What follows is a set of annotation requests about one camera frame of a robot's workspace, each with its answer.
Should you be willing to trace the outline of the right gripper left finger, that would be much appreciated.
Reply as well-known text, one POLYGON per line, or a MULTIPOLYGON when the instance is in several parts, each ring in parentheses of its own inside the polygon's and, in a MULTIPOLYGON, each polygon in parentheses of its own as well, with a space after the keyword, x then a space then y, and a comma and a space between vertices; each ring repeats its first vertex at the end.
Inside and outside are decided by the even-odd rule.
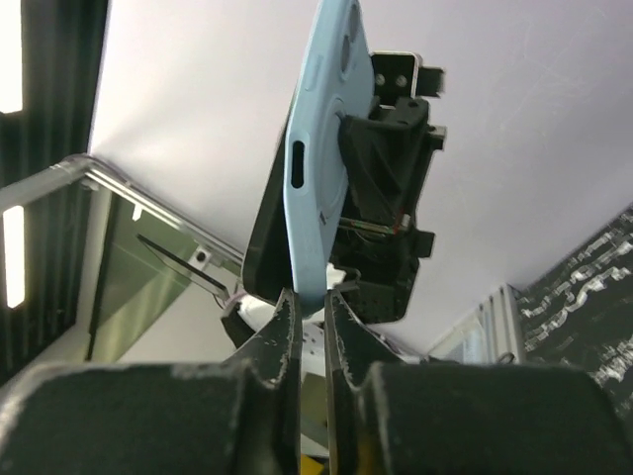
POLYGON ((302 315, 291 290, 220 363, 50 364, 1 405, 5 474, 296 474, 302 315))

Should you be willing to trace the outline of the light blue phone case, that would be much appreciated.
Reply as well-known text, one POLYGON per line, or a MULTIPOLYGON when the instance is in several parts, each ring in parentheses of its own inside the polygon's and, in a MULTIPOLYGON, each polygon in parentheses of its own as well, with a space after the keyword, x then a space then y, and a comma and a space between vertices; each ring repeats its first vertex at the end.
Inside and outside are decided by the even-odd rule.
POLYGON ((359 3, 320 2, 285 135, 286 232, 293 290, 305 317, 324 305, 326 270, 348 190, 339 128, 348 116, 367 118, 373 96, 359 3))

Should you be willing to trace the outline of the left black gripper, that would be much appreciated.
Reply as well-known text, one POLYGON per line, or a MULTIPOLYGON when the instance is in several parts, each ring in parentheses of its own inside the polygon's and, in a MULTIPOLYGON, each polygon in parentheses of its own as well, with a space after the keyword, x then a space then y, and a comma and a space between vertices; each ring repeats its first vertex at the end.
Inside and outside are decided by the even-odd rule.
POLYGON ((424 99, 401 98, 340 126, 349 186, 330 260, 346 272, 344 297, 364 323, 404 317, 419 263, 433 251, 435 234, 417 227, 416 211, 446 131, 430 125, 429 111, 424 99))

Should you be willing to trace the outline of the black smartphone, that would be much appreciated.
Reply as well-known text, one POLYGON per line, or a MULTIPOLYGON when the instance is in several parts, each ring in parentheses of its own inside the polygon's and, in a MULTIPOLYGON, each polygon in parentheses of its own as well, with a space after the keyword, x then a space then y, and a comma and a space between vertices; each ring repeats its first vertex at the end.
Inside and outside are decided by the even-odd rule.
POLYGON ((288 239, 283 208, 285 146, 280 139, 241 267, 248 294, 276 304, 292 287, 288 239))

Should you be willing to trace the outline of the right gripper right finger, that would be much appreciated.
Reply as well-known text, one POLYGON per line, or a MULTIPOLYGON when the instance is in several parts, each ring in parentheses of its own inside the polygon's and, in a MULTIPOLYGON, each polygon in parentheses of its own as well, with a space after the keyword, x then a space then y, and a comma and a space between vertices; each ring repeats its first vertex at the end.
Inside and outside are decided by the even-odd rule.
POLYGON ((606 394, 567 367, 409 364, 325 299, 334 474, 628 474, 632 448, 606 394))

